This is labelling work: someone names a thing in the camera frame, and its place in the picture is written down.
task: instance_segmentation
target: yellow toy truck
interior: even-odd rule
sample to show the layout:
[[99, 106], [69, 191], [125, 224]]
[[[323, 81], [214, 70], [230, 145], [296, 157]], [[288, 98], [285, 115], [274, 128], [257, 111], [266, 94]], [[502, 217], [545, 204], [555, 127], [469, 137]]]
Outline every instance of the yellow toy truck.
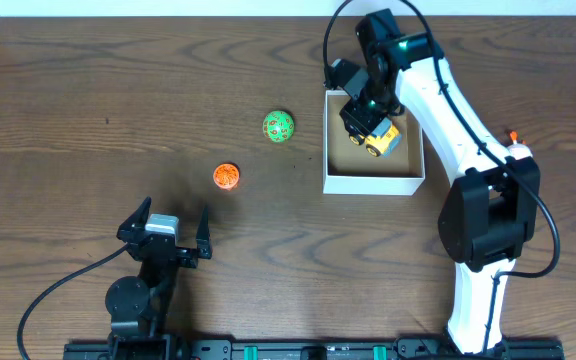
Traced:
[[386, 117], [377, 125], [375, 130], [368, 136], [362, 134], [350, 134], [350, 141], [357, 146], [366, 144], [366, 150], [374, 157], [388, 156], [401, 141], [401, 133], [395, 124]]

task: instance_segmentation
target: table surface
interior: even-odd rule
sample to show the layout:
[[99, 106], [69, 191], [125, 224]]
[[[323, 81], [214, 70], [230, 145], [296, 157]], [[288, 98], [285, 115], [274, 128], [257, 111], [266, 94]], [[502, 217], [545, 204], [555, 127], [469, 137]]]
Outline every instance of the table surface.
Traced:
[[[360, 61], [357, 18], [330, 58]], [[542, 171], [561, 231], [557, 270], [511, 279], [509, 336], [558, 336], [576, 359], [576, 18], [431, 18], [453, 74], [488, 129], [517, 129]], [[118, 225], [152, 196], [192, 245], [204, 204], [214, 258], [180, 271], [172, 330], [238, 339], [390, 338], [440, 332], [454, 265], [436, 221], [447, 191], [426, 144], [411, 197], [322, 195], [321, 42], [325, 18], [0, 18], [0, 359], [17, 324], [57, 279], [121, 246]], [[413, 18], [403, 29], [419, 29]], [[272, 144], [264, 115], [290, 110]], [[240, 187], [211, 174], [237, 163]], [[517, 268], [551, 256], [542, 217]], [[104, 339], [108, 286], [134, 275], [127, 254], [47, 297], [25, 339], [61, 358], [70, 339]]]

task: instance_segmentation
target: green ball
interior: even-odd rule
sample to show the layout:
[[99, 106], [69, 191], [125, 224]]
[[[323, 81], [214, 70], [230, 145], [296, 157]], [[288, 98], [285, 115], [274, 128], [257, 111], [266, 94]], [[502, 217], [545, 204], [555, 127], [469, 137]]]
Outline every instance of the green ball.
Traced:
[[272, 142], [284, 142], [295, 131], [295, 121], [285, 111], [276, 110], [264, 119], [264, 136]]

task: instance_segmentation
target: cable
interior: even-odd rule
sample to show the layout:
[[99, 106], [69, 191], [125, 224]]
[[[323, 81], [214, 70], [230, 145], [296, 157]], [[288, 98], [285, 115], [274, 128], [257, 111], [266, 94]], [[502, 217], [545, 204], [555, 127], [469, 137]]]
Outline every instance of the cable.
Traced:
[[[339, 15], [341, 10], [344, 7], [346, 7], [346, 5], [348, 5], [348, 3], [350, 1], [352, 1], [352, 0], [346, 0], [346, 1], [344, 1], [343, 4], [341, 4], [339, 9], [337, 9], [337, 11], [333, 15], [333, 17], [330, 19], [330, 24], [328, 24], [328, 29], [326, 30], [326, 34], [324, 36], [324, 44], [323, 44], [324, 68], [326, 69], [326, 71], [329, 71], [328, 69], [330, 68], [330, 65], [328, 65], [328, 49], [327, 49], [327, 47], [328, 47], [328, 35], [330, 33], [330, 29], [332, 28], [332, 24], [334, 23], [337, 15]], [[555, 220], [553, 219], [552, 214], [550, 213], [550, 210], [548, 210], [548, 207], [543, 202], [543, 200], [541, 200], [539, 195], [537, 195], [520, 176], [518, 176], [504, 162], [499, 160], [492, 152], [490, 152], [490, 150], [488, 150], [488, 148], [486, 147], [486, 143], [481, 141], [477, 137], [477, 134], [475, 134], [475, 132], [472, 130], [470, 125], [468, 125], [468, 122], [466, 121], [466, 119], [464, 119], [463, 115], [461, 114], [461, 112], [457, 108], [457, 105], [452, 100], [450, 93], [446, 90], [447, 85], [444, 82], [443, 77], [441, 76], [441, 70], [439, 68], [440, 58], [439, 58], [439, 54], [438, 54], [438, 51], [436, 48], [435, 39], [432, 35], [432, 31], [430, 30], [430, 26], [428, 25], [428, 22], [426, 22], [426, 18], [408, 0], [399, 0], [399, 1], [404, 3], [406, 6], [408, 6], [415, 13], [417, 18], [419, 19], [419, 21], [423, 25], [424, 30], [426, 31], [426, 36], [428, 36], [428, 43], [430, 44], [430, 49], [431, 49], [431, 53], [432, 53], [432, 57], [433, 57], [435, 74], [437, 76], [437, 83], [439, 84], [439, 89], [440, 89], [441, 93], [444, 95], [444, 98], [446, 99], [446, 102], [448, 103], [448, 105], [452, 109], [453, 113], [455, 114], [455, 116], [457, 117], [457, 119], [459, 120], [461, 125], [464, 127], [464, 129], [466, 130], [468, 135], [470, 135], [472, 140], [475, 142], [475, 144], [477, 145], [479, 150], [484, 155], [486, 155], [490, 160], [492, 160], [497, 166], [499, 166], [506, 174], [508, 174], [508, 176], [510, 178], [512, 178], [528, 194], [528, 196], [530, 196], [537, 203], [539, 210], [541, 210], [541, 212], [544, 215], [544, 218], [546, 218], [546, 222], [548, 223], [548, 227], [550, 228], [550, 232], [552, 234], [552, 240], [553, 240], [552, 258], [551, 258], [548, 266], [546, 266], [543, 270], [535, 272], [535, 273], [520, 272], [520, 271], [500, 271], [497, 274], [495, 274], [495, 276], [493, 277], [493, 289], [492, 289], [493, 295], [492, 295], [492, 298], [490, 299], [490, 312], [488, 315], [488, 323], [486, 325], [486, 333], [484, 336], [484, 346], [482, 349], [482, 352], [485, 352], [487, 350], [487, 347], [488, 347], [488, 338], [490, 336], [490, 329], [492, 327], [492, 321], [493, 321], [494, 310], [495, 310], [495, 300], [496, 300], [495, 298], [497, 295], [497, 287], [499, 286], [499, 283], [500, 283], [499, 278], [502, 276], [516, 276], [516, 277], [521, 277], [521, 278], [535, 279], [535, 278], [539, 278], [539, 277], [548, 275], [551, 271], [553, 271], [555, 269], [555, 267], [557, 266], [557, 263], [559, 262], [559, 256], [561, 253], [561, 240], [559, 238], [559, 230], [557, 230], [557, 225], [555, 224]]]
[[26, 352], [26, 347], [24, 346], [24, 327], [26, 326], [26, 321], [28, 320], [30, 313], [35, 309], [35, 307], [37, 307], [37, 305], [41, 302], [41, 300], [43, 300], [53, 290], [55, 290], [56, 288], [65, 284], [69, 280], [72, 280], [83, 273], [86, 273], [86, 272], [88, 272], [94, 268], [97, 268], [97, 267], [107, 263], [108, 261], [116, 258], [117, 256], [121, 255], [121, 253], [123, 253], [124, 251], [126, 251], [126, 249], [128, 249], [128, 246], [129, 245], [126, 244], [126, 245], [122, 246], [119, 250], [117, 250], [114, 253], [108, 255], [107, 257], [97, 261], [96, 263], [88, 265], [81, 270], [75, 271], [74, 273], [72, 273], [72, 274], [66, 276], [65, 278], [57, 281], [52, 286], [50, 286], [48, 289], [46, 289], [44, 292], [42, 292], [41, 295], [37, 296], [35, 301], [33, 301], [32, 304], [30, 304], [30, 306], [28, 306], [28, 309], [24, 313], [24, 316], [21, 317], [21, 321], [19, 321], [19, 327], [17, 328], [17, 347], [19, 348], [19, 354], [21, 354], [21, 358], [23, 360], [30, 360], [30, 358], [28, 357], [28, 353]]

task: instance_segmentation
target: ball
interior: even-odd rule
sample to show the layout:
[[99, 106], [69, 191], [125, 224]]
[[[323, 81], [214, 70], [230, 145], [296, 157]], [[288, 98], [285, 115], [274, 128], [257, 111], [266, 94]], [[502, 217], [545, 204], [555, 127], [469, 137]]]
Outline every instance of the ball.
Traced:
[[264, 119], [264, 136], [272, 142], [284, 142], [295, 131], [295, 121], [285, 111], [276, 110], [266, 115]]
[[232, 190], [239, 183], [239, 169], [233, 164], [221, 164], [212, 174], [215, 184], [224, 190]]

